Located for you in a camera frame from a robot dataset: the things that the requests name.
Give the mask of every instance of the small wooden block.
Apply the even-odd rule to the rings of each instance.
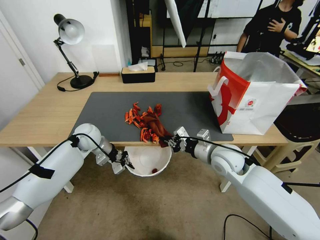
[[[99,77],[117,77],[120,73],[99,73]]]

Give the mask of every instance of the red and white bag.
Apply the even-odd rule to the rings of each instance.
[[[287,63],[269,53],[226,52],[217,69],[208,91],[222,133],[265,134],[290,99],[307,90]]]

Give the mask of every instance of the stool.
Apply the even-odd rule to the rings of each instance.
[[[286,106],[275,121],[288,144],[278,146],[267,156],[256,149],[258,162],[273,173],[296,169],[320,143],[320,104]]]

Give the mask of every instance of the person's hand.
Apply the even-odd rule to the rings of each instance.
[[[286,21],[283,18],[281,18],[281,23],[279,23],[273,19],[272,22],[269,22],[269,24],[271,25],[268,26],[268,30],[270,32],[281,32],[284,25],[286,24]]]

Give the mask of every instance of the white plastic bowl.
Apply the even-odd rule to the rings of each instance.
[[[169,164],[172,151],[170,147],[125,147],[135,169],[127,167],[129,172],[140,177],[153,177],[161,173]]]

